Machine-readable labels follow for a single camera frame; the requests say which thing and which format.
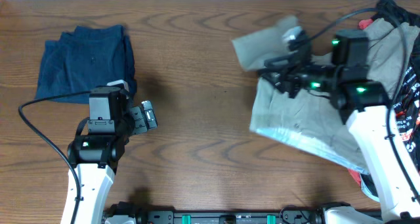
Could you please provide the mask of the khaki shorts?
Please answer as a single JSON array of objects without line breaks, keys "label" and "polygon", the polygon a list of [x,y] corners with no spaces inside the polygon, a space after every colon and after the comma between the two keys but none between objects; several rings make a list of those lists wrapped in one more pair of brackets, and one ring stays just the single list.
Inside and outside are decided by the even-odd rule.
[{"label": "khaki shorts", "polygon": [[[257,71],[263,68],[265,60],[289,54],[282,35],[298,25],[299,20],[296,16],[286,16],[272,27],[234,39],[232,43],[241,67],[245,71]],[[409,58],[410,51],[408,50],[406,54],[402,52],[401,39],[406,38],[402,25],[394,29],[400,34],[401,72],[402,61]],[[385,104],[386,100],[391,98],[400,73],[396,77],[392,91],[381,81],[371,79],[369,77],[371,65],[368,60],[370,50],[369,47],[368,81],[353,85],[350,88],[350,97],[356,99],[358,104],[374,106]],[[259,135],[367,174],[368,165],[358,142],[347,129],[345,119],[331,105],[326,93],[308,93],[302,89],[295,98],[291,99],[287,93],[280,93],[266,80],[260,78],[249,128]]]}]

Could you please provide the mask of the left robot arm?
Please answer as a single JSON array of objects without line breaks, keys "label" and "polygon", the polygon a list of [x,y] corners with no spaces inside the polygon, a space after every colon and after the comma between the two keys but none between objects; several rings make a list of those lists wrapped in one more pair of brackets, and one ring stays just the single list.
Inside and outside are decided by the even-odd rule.
[{"label": "left robot arm", "polygon": [[89,117],[68,147],[68,194],[62,223],[100,223],[125,145],[158,126],[150,101],[133,106],[126,89],[105,86],[89,93]]}]

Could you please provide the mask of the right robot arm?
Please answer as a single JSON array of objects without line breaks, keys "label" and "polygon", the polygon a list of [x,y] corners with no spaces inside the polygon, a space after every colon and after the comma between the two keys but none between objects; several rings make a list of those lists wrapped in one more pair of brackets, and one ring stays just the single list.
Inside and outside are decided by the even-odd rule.
[{"label": "right robot arm", "polygon": [[419,222],[419,174],[397,136],[383,84],[369,79],[368,35],[341,30],[331,63],[312,61],[308,36],[288,33],[290,54],[269,59],[258,75],[283,94],[269,119],[295,145],[357,145],[373,179],[383,223]]}]

